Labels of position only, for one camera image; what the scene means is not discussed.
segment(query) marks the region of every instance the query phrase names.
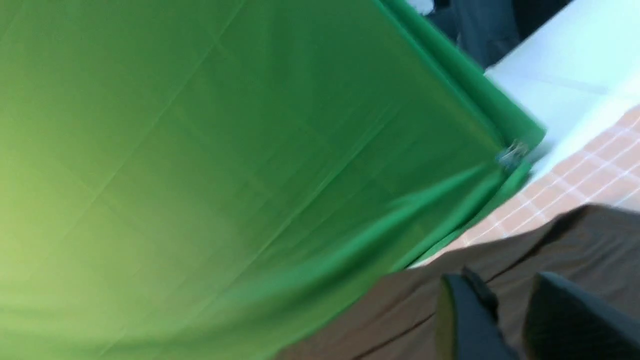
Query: gray cloth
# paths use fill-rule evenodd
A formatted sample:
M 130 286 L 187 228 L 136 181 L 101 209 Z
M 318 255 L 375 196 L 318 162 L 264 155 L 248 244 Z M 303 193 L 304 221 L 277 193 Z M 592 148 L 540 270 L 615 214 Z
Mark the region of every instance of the gray cloth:
M 484 69 L 520 43 L 512 0 L 452 0 L 451 9 L 460 49 Z

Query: green fabric backdrop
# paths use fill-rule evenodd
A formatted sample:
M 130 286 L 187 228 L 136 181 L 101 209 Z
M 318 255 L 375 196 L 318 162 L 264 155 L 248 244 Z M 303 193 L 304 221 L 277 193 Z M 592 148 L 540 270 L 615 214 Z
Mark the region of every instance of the green fabric backdrop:
M 402 0 L 0 0 L 0 358 L 265 359 L 542 136 Z

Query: white wall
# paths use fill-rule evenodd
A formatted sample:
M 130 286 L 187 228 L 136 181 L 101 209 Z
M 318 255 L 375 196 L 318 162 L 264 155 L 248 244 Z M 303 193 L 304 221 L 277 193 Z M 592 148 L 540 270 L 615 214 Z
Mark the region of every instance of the white wall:
M 574 0 L 486 75 L 548 127 L 541 175 L 640 104 L 640 0 Z

